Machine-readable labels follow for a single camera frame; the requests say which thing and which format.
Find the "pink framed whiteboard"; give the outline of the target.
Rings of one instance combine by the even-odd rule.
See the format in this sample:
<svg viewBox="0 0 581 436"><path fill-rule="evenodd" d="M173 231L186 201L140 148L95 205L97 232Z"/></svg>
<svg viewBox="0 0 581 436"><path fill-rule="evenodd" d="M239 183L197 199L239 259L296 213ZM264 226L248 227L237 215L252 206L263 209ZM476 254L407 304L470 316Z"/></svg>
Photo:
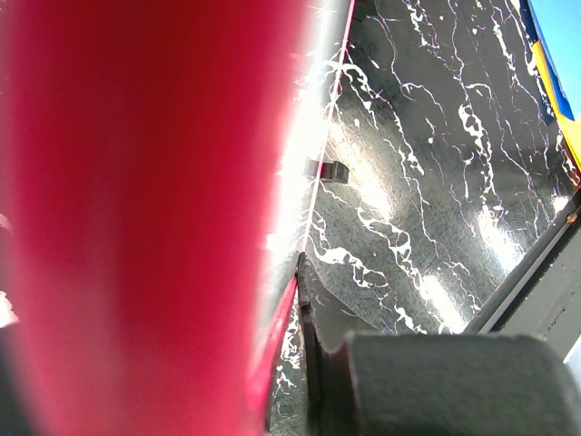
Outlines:
<svg viewBox="0 0 581 436"><path fill-rule="evenodd" d="M4 435L261 435L351 1L6 1Z"/></svg>

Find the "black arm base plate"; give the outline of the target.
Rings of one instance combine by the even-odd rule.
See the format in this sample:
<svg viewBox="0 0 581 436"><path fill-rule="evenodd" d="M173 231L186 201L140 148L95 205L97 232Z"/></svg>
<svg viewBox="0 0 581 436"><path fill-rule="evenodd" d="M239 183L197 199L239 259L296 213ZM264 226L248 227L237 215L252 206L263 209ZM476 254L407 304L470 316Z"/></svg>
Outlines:
<svg viewBox="0 0 581 436"><path fill-rule="evenodd" d="M580 341L580 192L464 331L529 335L568 360Z"/></svg>

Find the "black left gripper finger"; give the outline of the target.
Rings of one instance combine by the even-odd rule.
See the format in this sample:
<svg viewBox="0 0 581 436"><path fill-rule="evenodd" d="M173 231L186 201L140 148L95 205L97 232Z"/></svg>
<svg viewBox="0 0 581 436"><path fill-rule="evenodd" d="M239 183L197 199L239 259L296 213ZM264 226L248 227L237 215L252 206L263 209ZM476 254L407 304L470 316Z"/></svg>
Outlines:
<svg viewBox="0 0 581 436"><path fill-rule="evenodd" d="M322 319L298 260L309 435L577 435L580 393L530 336L393 335Z"/></svg>

